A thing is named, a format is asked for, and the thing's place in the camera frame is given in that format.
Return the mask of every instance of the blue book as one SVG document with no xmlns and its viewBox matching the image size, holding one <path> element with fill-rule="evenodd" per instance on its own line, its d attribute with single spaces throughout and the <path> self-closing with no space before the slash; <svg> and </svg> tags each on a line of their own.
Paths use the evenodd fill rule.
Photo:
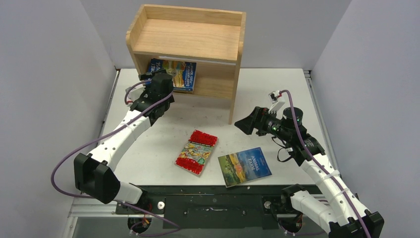
<svg viewBox="0 0 420 238">
<path fill-rule="evenodd" d="M 166 69 L 166 73 L 172 75 L 174 91 L 192 92 L 194 90 L 197 63 L 164 59 L 150 61 L 149 72 L 162 68 Z"/>
<path fill-rule="evenodd" d="M 226 187 L 271 175 L 260 147 L 220 156 L 219 164 Z"/>
</svg>

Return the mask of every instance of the book cover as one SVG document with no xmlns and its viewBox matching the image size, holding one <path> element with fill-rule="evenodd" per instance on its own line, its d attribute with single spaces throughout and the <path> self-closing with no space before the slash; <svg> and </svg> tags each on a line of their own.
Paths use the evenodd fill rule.
<svg viewBox="0 0 420 238">
<path fill-rule="evenodd" d="M 216 136 L 194 130 L 187 144 L 178 155 L 175 164 L 200 175 L 216 142 Z"/>
<path fill-rule="evenodd" d="M 149 72 L 166 69 L 166 73 L 172 75 L 173 90 L 192 92 L 196 77 L 197 63 L 176 60 L 152 59 Z"/>
<path fill-rule="evenodd" d="M 271 175 L 260 147 L 218 158 L 226 187 Z"/>
</svg>

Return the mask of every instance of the shelf board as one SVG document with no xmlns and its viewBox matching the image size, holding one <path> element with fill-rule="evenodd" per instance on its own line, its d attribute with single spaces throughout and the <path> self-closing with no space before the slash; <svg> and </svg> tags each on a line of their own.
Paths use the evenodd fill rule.
<svg viewBox="0 0 420 238">
<path fill-rule="evenodd" d="M 232 99 L 235 66 L 217 63 L 197 63 L 197 76 L 192 95 Z"/>
<path fill-rule="evenodd" d="M 240 26 L 147 19 L 134 54 L 236 63 Z"/>
</svg>

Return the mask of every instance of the shelf top panel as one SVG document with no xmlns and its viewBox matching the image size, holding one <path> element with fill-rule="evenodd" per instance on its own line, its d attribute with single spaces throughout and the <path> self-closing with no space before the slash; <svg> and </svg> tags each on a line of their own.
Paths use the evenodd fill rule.
<svg viewBox="0 0 420 238">
<path fill-rule="evenodd" d="M 240 26 L 147 19 L 135 54 L 236 63 Z"/>
</svg>

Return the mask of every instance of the robotic arm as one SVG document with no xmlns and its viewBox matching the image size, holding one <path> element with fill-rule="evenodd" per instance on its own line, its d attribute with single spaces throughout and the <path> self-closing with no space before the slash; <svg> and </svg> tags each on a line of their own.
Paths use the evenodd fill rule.
<svg viewBox="0 0 420 238">
<path fill-rule="evenodd" d="M 285 102 L 282 92 L 274 91 L 270 93 L 270 98 L 270 109 L 255 107 L 248 117 L 237 121 L 235 126 L 247 135 L 255 128 L 258 136 L 272 134 L 283 141 L 289 155 L 312 178 L 330 205 L 325 206 L 296 184 L 283 190 L 281 206 L 288 211 L 300 211 L 307 215 L 327 232 L 329 237 L 365 238 L 368 237 L 365 233 L 369 232 L 372 238 L 378 238 L 384 223 L 383 218 L 378 212 L 371 213 L 345 185 L 339 172 L 330 165 L 324 149 L 302 125 L 302 110 L 294 108 L 293 116 L 291 103 L 292 107 L 283 111 L 282 119 L 277 119 L 277 110 Z M 313 157 L 307 153 L 303 144 Z M 359 214 L 363 214 L 364 224 L 360 222 Z"/>
<path fill-rule="evenodd" d="M 78 154 L 74 159 L 76 188 L 96 198 L 102 203 L 113 200 L 139 204 L 144 191 L 123 181 L 119 181 L 114 171 L 125 152 L 144 131 L 163 116 L 174 102 L 172 96 L 172 76 L 165 70 L 147 73 L 140 79 L 152 78 L 145 90 L 133 102 L 124 119 L 114 130 L 116 132 L 87 155 Z M 152 110 L 146 110 L 158 103 Z"/>
</svg>

